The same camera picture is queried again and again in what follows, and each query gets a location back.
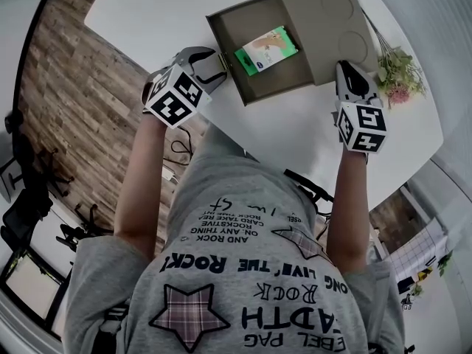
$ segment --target white table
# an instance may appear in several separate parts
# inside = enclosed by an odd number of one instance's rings
[[[96,0],[86,25],[149,72],[187,46],[218,48],[206,20],[246,0]],[[392,46],[414,55],[406,36],[381,0],[359,0]],[[260,162],[303,174],[331,195],[342,146],[333,126],[334,83],[308,86],[244,107],[226,81],[202,114]],[[370,156],[369,208],[411,178],[443,143],[428,91],[389,112],[389,138]]]

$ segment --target wooden floor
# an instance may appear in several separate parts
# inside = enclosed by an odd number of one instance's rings
[[[147,72],[87,29],[83,20],[94,0],[49,0],[36,27],[21,80],[19,107],[23,130],[36,152],[57,148],[58,171],[74,176],[65,205],[83,211],[98,205],[97,220],[111,228],[125,177],[142,104]],[[186,127],[196,146],[207,124],[201,118]],[[170,151],[170,143],[187,142],[182,131],[169,130],[165,156],[186,162]],[[164,162],[181,176],[184,168]],[[174,184],[163,180],[158,245]]]

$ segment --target black cable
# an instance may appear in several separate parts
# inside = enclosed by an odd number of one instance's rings
[[[472,198],[469,197],[469,195],[463,190],[463,188],[461,188],[461,186],[459,186],[459,184],[456,182],[456,180],[454,180],[454,178],[451,177],[448,172],[446,172],[444,169],[442,169],[440,167],[440,165],[432,157],[429,160],[431,160],[431,162],[434,165],[436,165],[441,170],[441,172],[443,172],[445,175],[447,175],[447,177],[453,182],[453,184],[456,185],[457,188],[462,192],[462,194],[465,195],[465,197],[472,203]]]
[[[172,162],[174,164],[177,164],[177,165],[181,165],[182,167],[186,167],[188,164],[190,164],[190,161],[192,160],[192,157],[193,157],[193,149],[192,149],[192,136],[190,135],[190,132],[186,129],[186,128],[183,128],[182,126],[178,126],[178,128],[180,128],[182,131],[184,131],[188,137],[189,137],[189,145],[188,147],[181,141],[181,140],[174,140],[172,143],[170,143],[170,149],[172,150],[172,152],[174,153],[188,153],[189,155],[189,161],[185,164],[183,162],[177,162],[175,160],[172,160],[172,159],[168,159],[166,157],[164,157],[164,160],[166,162]],[[175,143],[179,143],[183,148],[184,150],[176,150],[174,149],[174,144]]]

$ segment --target box lid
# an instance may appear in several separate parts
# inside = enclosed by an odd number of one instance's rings
[[[358,0],[282,0],[305,50],[315,85],[336,79],[336,63],[349,60],[377,71],[372,38]]]

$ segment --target plaid star patch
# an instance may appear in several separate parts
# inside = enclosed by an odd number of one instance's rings
[[[205,333],[230,327],[212,309],[213,284],[186,293],[164,285],[164,309],[150,322],[151,327],[173,332],[188,353],[193,353]]]
[[[298,250],[300,250],[300,253],[302,253],[303,258],[306,260],[316,256],[321,256],[326,261],[332,263],[330,258],[323,251],[322,246],[319,245],[315,240],[310,239],[299,229],[293,228],[291,226],[290,229],[276,229],[272,231],[272,233],[279,235],[295,244]]]

